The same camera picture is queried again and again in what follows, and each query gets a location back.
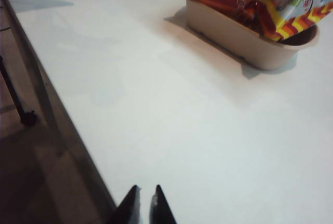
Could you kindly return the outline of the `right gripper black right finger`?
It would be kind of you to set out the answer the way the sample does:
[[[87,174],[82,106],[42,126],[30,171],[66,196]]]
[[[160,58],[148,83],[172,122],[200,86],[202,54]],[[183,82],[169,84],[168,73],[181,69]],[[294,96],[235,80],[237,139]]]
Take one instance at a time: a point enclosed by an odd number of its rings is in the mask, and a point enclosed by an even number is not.
[[[151,199],[149,223],[177,224],[160,185],[156,186],[155,193]]]

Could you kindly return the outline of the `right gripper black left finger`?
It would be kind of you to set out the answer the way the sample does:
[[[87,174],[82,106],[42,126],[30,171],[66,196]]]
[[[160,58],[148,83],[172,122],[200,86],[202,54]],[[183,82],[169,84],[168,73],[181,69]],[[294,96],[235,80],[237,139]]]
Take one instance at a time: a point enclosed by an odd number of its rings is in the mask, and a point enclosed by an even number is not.
[[[139,223],[140,187],[131,187],[120,205],[112,213],[110,223]]]

